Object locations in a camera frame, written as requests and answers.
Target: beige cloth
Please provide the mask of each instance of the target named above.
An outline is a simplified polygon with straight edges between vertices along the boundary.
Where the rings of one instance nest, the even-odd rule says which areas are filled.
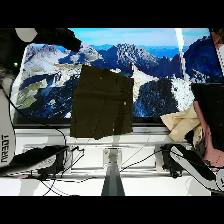
[[[202,139],[202,127],[193,104],[188,110],[161,116],[163,123],[171,131],[169,137],[175,142],[184,140],[185,135],[194,130],[193,144]]]

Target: computer screen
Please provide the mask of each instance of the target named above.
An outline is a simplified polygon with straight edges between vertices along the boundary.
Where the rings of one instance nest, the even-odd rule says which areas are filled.
[[[62,46],[27,47],[16,106],[48,124],[69,124],[82,64],[134,79],[134,122],[161,123],[160,116],[192,104],[190,84],[220,82],[222,70],[208,28],[69,28],[82,41],[75,53]],[[19,114],[14,124],[29,124]]]

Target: logo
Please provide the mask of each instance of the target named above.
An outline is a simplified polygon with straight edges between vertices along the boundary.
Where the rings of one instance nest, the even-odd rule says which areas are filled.
[[[2,135],[1,139],[2,139],[1,162],[6,163],[9,157],[9,136]]]

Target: pink cloth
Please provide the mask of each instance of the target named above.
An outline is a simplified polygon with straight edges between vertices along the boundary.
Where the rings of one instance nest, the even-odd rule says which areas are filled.
[[[204,119],[198,101],[194,101],[194,109],[198,115],[198,119],[201,122],[201,126],[205,135],[206,152],[204,160],[210,161],[212,166],[224,166],[224,152],[213,148],[210,127],[207,125]]]

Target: blue sky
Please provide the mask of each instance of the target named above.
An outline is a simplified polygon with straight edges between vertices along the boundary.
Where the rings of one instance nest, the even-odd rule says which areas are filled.
[[[175,28],[70,28],[83,44],[116,45],[119,43],[145,46],[177,46]],[[208,28],[183,28],[184,45],[208,36]]]

